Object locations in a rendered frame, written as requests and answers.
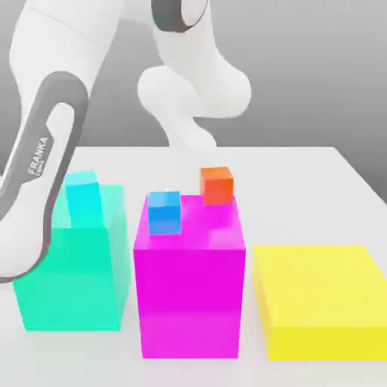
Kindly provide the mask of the small orange cube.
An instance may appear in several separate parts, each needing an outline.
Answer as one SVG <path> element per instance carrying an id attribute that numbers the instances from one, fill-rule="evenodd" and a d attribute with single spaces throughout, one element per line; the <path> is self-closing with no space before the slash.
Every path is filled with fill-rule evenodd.
<path id="1" fill-rule="evenodd" d="M 206 206 L 231 204 L 234 197 L 234 177 L 228 167 L 200 169 L 200 194 Z"/>

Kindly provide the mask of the small blue cube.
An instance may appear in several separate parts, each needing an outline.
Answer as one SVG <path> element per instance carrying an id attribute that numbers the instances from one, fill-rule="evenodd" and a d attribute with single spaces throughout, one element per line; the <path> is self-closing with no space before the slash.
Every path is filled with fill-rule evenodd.
<path id="1" fill-rule="evenodd" d="M 151 235 L 181 234 L 181 194 L 179 191 L 152 191 L 148 194 Z"/>

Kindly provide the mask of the small cyan cube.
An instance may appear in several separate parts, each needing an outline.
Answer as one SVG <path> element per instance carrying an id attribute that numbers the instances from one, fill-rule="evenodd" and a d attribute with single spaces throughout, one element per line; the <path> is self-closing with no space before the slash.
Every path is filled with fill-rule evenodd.
<path id="1" fill-rule="evenodd" d="M 68 173 L 64 180 L 71 226 L 98 228 L 104 225 L 101 187 L 95 170 Z"/>

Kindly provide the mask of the large magenta box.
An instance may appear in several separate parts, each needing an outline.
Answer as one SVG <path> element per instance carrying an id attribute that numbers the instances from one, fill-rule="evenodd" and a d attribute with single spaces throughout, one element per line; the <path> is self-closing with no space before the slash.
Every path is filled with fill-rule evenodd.
<path id="1" fill-rule="evenodd" d="M 182 232 L 152 235 L 144 206 L 134 244 L 144 358 L 237 358 L 246 245 L 236 203 L 181 198 Z"/>

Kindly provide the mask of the large teal box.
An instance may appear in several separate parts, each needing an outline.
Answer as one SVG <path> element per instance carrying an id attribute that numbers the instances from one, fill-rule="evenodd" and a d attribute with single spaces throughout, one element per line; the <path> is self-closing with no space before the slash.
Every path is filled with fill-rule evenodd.
<path id="1" fill-rule="evenodd" d="M 103 184 L 103 222 L 73 227 L 66 194 L 57 198 L 42 263 L 13 282 L 27 331 L 118 331 L 131 282 L 125 196 Z"/>

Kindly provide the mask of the large yellow box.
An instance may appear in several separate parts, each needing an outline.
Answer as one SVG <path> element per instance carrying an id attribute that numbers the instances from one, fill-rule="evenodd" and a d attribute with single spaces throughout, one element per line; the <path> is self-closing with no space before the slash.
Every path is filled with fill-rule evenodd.
<path id="1" fill-rule="evenodd" d="M 387 361 L 387 278 L 359 245 L 257 245 L 252 282 L 271 361 Z"/>

